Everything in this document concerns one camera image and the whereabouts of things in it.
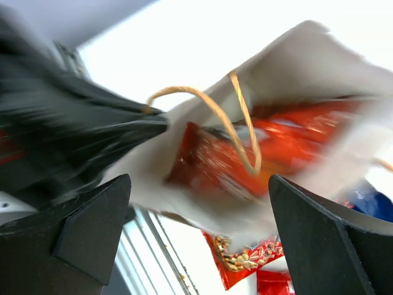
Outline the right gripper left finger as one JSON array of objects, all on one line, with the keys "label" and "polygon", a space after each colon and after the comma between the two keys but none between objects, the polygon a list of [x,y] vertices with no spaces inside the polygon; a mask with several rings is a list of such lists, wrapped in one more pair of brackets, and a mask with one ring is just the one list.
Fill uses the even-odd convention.
[{"label": "right gripper left finger", "polygon": [[130,199],[120,175],[71,200],[1,226],[1,294],[101,294]]}]

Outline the blue Burts chips bag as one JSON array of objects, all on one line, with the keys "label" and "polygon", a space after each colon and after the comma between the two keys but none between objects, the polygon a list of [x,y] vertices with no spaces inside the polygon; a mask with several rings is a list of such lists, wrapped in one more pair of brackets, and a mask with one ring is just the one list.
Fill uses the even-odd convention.
[{"label": "blue Burts chips bag", "polygon": [[333,201],[359,213],[392,222],[392,199],[365,178],[341,191]]}]

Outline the red Doritos bag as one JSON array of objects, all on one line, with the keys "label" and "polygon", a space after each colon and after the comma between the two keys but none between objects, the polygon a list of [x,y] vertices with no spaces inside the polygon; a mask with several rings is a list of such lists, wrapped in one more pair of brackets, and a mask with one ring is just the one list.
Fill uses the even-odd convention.
[{"label": "red Doritos bag", "polygon": [[292,176],[323,159],[338,134],[360,108],[360,101],[333,100],[252,118],[262,155],[260,173],[250,175],[223,126],[189,122],[167,183],[203,197],[255,200],[268,192],[271,175]]}]

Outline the red candy bag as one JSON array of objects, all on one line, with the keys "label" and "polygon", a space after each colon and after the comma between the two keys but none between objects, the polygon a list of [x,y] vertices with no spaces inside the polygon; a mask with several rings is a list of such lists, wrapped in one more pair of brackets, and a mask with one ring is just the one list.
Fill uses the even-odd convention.
[{"label": "red candy bag", "polygon": [[294,295],[295,290],[288,272],[257,271],[258,295]]}]

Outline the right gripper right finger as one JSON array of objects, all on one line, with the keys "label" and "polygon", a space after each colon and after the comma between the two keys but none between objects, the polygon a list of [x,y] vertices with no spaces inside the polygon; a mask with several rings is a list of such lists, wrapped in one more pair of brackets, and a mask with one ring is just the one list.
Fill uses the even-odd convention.
[{"label": "right gripper right finger", "polygon": [[296,294],[392,294],[392,223],[278,175],[269,193]]}]

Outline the small red snack bag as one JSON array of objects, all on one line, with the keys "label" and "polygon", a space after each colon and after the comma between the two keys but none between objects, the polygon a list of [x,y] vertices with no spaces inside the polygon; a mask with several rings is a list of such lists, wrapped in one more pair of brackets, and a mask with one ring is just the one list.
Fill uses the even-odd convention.
[{"label": "small red snack bag", "polygon": [[230,240],[220,235],[203,236],[211,250],[225,290],[256,273],[261,267],[284,256],[279,236],[250,244],[240,250],[229,250]]}]

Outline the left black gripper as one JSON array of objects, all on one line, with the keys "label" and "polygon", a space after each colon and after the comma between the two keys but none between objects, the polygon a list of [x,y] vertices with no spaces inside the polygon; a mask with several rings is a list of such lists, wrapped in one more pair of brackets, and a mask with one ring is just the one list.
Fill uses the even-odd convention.
[{"label": "left black gripper", "polygon": [[1,7],[1,190],[44,209],[99,184],[136,146],[163,133],[157,109],[61,68],[19,16]]}]

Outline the brown paper bag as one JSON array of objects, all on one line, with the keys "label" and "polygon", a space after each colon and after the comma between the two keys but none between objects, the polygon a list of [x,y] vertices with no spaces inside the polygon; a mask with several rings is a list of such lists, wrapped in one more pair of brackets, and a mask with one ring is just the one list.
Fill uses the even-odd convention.
[{"label": "brown paper bag", "polygon": [[277,231],[269,179],[328,199],[383,157],[392,139],[392,72],[306,21],[206,92],[167,113],[166,132],[106,173],[131,178],[130,202],[241,248]]}]

